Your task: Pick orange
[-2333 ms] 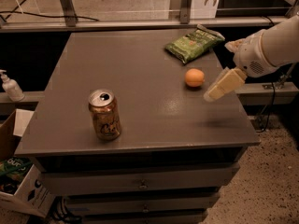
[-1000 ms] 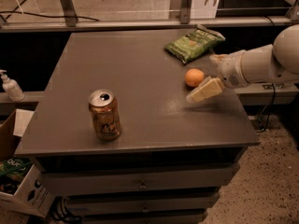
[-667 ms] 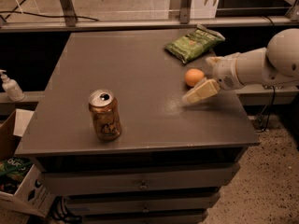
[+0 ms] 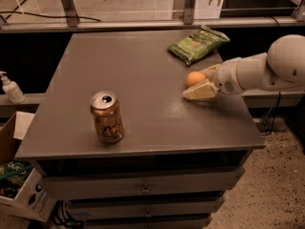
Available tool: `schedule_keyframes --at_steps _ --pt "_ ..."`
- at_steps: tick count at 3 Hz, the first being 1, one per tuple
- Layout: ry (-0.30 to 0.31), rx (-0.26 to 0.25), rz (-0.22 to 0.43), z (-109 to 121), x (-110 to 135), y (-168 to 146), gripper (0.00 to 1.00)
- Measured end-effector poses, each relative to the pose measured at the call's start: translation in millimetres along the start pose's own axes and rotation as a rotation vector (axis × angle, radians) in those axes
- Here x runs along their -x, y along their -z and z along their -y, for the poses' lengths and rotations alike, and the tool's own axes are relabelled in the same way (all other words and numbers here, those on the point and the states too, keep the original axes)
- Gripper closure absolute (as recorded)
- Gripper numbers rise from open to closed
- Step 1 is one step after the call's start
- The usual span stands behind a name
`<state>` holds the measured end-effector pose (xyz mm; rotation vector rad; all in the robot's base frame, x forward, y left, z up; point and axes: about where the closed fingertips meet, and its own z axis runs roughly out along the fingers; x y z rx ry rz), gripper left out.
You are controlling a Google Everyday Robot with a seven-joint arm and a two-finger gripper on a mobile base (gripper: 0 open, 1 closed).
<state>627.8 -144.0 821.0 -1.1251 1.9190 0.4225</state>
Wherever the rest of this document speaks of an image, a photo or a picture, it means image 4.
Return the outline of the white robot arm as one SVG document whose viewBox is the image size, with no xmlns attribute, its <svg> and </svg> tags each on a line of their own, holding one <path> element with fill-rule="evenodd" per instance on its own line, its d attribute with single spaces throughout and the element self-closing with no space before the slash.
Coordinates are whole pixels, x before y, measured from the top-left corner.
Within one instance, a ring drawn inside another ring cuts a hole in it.
<svg viewBox="0 0 305 229">
<path fill-rule="evenodd" d="M 297 92 L 305 87 L 305 36 L 289 34 L 275 40 L 267 52 L 226 60 L 201 70 L 206 78 L 183 92 L 188 100 L 249 90 Z"/>
</svg>

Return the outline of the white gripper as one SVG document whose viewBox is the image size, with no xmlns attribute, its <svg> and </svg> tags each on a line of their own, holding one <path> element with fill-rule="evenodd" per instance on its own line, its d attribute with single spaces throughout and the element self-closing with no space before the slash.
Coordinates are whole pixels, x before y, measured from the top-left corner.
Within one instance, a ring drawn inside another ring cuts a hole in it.
<svg viewBox="0 0 305 229">
<path fill-rule="evenodd" d="M 222 94 L 242 94 L 237 79 L 237 64 L 240 57 L 227 60 L 223 63 L 212 65 L 201 72 L 208 78 L 191 86 L 183 92 L 183 97 L 188 100 L 215 98 L 218 91 Z"/>
</svg>

